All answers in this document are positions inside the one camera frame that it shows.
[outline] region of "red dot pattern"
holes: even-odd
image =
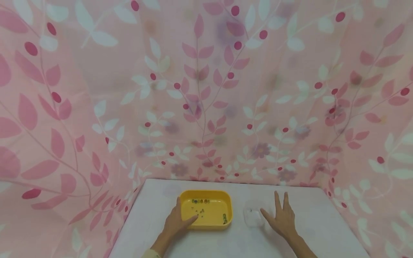
[[[259,38],[260,39],[266,39],[268,36],[268,32],[266,30],[260,31],[259,33]]]
[[[320,83],[320,82],[314,84],[314,88],[316,88],[317,90],[318,90],[318,89],[321,89],[322,86],[323,86],[323,84]]]
[[[385,162],[385,159],[381,156],[378,156],[377,157],[377,162],[380,163],[380,164],[383,164]]]
[[[341,22],[342,20],[344,20],[344,18],[346,17],[346,13],[345,12],[339,12],[336,15],[336,22]]]
[[[400,95],[406,96],[407,94],[409,94],[409,92],[410,92],[409,88],[404,88],[401,90]]]
[[[55,102],[60,103],[62,102],[62,98],[60,97],[60,95],[56,92],[52,92],[52,98]]]
[[[138,2],[136,2],[135,0],[133,0],[133,1],[131,2],[131,7],[132,7],[132,10],[134,10],[135,12],[137,12],[137,11],[139,10],[139,4],[138,4]]]
[[[234,48],[235,48],[236,50],[240,50],[241,47],[242,47],[242,43],[241,43],[240,41],[235,42]]]
[[[50,32],[50,34],[56,36],[56,28],[50,22],[47,23],[47,30]]]
[[[239,8],[237,5],[234,5],[234,6],[231,8],[231,14],[232,14],[233,16],[237,16],[238,14],[240,14],[240,8]]]
[[[24,48],[32,56],[34,56],[34,57],[37,56],[37,53],[38,53],[37,47],[32,42],[26,42],[24,44]]]

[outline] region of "plastic tray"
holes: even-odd
[[[199,215],[189,229],[224,230],[231,224],[233,218],[231,197],[224,191],[187,190],[181,193],[180,199],[183,220]]]

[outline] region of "white table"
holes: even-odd
[[[145,181],[110,258],[140,258],[162,231],[176,197],[188,189],[226,191],[233,202],[233,221],[225,231],[190,231],[165,258],[295,258],[284,239],[267,224],[260,229],[244,222],[248,200],[260,200],[264,208],[275,212],[274,190],[281,201],[288,191],[297,231],[319,258],[369,258],[321,189],[157,179]]]

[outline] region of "fabric backdrop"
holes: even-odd
[[[165,178],[321,187],[412,258],[412,8],[1,0],[0,257],[107,258]]]

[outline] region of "flower pattern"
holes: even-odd
[[[270,154],[270,147],[268,143],[259,142],[256,147],[254,148],[251,157],[254,159],[264,158],[266,155]]]
[[[107,258],[176,177],[320,187],[372,258],[413,256],[411,2],[37,2],[0,3],[0,256]]]
[[[176,175],[177,177],[182,177],[188,174],[188,167],[184,164],[174,164],[171,167],[171,173]]]

